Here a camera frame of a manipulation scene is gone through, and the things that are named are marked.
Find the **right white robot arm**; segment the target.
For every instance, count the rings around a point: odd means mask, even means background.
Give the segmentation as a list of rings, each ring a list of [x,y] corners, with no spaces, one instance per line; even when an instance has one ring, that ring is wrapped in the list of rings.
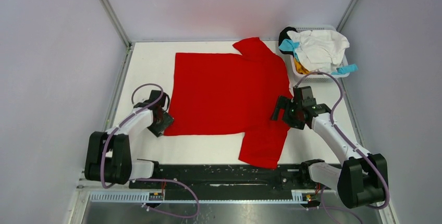
[[[294,129],[309,127],[325,141],[340,163],[337,168],[322,159],[302,162],[300,184],[307,189],[320,184],[336,191],[347,208],[386,207],[390,200],[386,159],[350,140],[334,118],[334,110],[335,107],[317,103],[310,86],[296,86],[293,98],[277,99],[271,119],[282,120]]]

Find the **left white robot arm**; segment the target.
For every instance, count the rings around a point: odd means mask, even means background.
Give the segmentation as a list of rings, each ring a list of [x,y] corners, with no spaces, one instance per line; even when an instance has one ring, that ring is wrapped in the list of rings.
[[[135,152],[140,147],[138,136],[145,130],[159,138],[172,125],[174,119],[165,110],[169,104],[168,94],[152,90],[149,98],[136,103],[119,124],[104,132],[93,132],[89,137],[84,177],[101,182],[104,188],[140,178],[149,188],[159,186],[162,175],[155,170],[157,162],[137,158]]]

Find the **red t shirt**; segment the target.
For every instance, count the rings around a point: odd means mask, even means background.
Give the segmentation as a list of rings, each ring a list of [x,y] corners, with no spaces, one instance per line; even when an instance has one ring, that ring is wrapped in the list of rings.
[[[289,127],[271,119],[289,97],[285,62],[259,38],[234,44],[236,53],[177,53],[166,136],[243,133],[239,160],[275,169]]]

